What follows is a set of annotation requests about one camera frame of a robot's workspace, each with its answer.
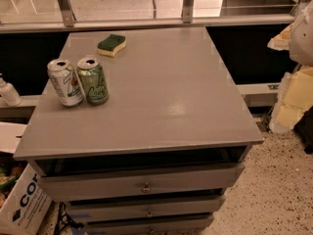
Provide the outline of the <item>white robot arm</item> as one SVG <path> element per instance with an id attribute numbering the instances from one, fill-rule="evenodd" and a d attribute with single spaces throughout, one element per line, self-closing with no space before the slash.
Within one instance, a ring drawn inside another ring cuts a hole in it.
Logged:
<path id="1" fill-rule="evenodd" d="M 291 60 L 299 65 L 299 70 L 284 74 L 269 123 L 272 132 L 284 133 L 313 107 L 313 1 L 267 47 L 288 50 Z"/>

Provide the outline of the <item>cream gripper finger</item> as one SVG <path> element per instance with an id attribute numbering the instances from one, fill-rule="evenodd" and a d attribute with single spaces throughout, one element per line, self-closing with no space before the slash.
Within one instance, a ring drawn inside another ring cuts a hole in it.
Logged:
<path id="1" fill-rule="evenodd" d="M 294 128 L 313 107 L 313 67 L 302 66 L 295 73 L 286 72 L 281 80 L 278 101 L 271 114 L 269 128 L 285 133 Z"/>
<path id="2" fill-rule="evenodd" d="M 291 38 L 292 24 L 289 24 L 279 34 L 271 38 L 267 47 L 277 51 L 289 50 L 289 41 Z"/>

